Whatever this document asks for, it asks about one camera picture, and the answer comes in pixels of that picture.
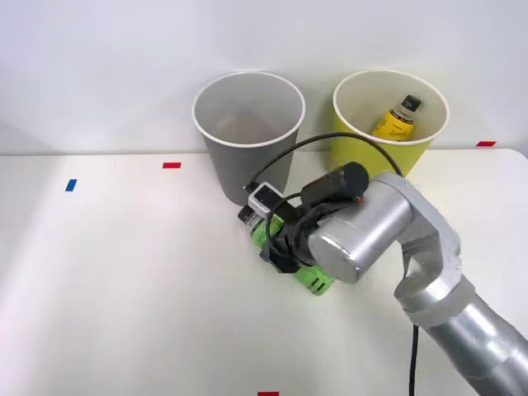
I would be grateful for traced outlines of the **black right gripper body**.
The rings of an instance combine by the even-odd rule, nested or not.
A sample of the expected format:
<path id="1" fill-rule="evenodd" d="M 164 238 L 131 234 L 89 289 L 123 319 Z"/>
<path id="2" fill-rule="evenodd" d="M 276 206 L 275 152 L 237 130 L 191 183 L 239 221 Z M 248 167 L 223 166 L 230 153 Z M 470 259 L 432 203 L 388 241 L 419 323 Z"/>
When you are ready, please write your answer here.
<path id="1" fill-rule="evenodd" d="M 274 246 L 268 238 L 264 239 L 259 257 L 281 274 L 295 274 L 299 270 L 299 265 L 290 249 L 288 238 L 280 235 L 278 238 L 272 237 L 271 241 Z"/>

